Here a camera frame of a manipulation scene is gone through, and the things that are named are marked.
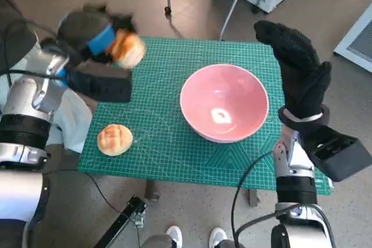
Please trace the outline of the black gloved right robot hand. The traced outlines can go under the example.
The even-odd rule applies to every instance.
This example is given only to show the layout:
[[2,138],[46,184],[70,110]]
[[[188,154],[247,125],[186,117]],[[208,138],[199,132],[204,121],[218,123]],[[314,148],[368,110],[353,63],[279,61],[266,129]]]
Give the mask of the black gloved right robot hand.
[[330,62],[321,62],[311,40],[294,28],[259,20],[256,39],[272,48],[281,69],[285,108],[296,118],[319,115],[331,81]]

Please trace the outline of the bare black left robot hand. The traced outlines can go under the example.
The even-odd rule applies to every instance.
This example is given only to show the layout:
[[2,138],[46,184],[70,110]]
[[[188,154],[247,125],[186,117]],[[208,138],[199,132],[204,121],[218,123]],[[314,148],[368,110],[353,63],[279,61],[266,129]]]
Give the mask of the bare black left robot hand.
[[112,63],[109,48],[118,31],[137,32],[131,14],[112,13],[105,3],[86,3],[60,21],[57,39],[66,42],[84,60]]

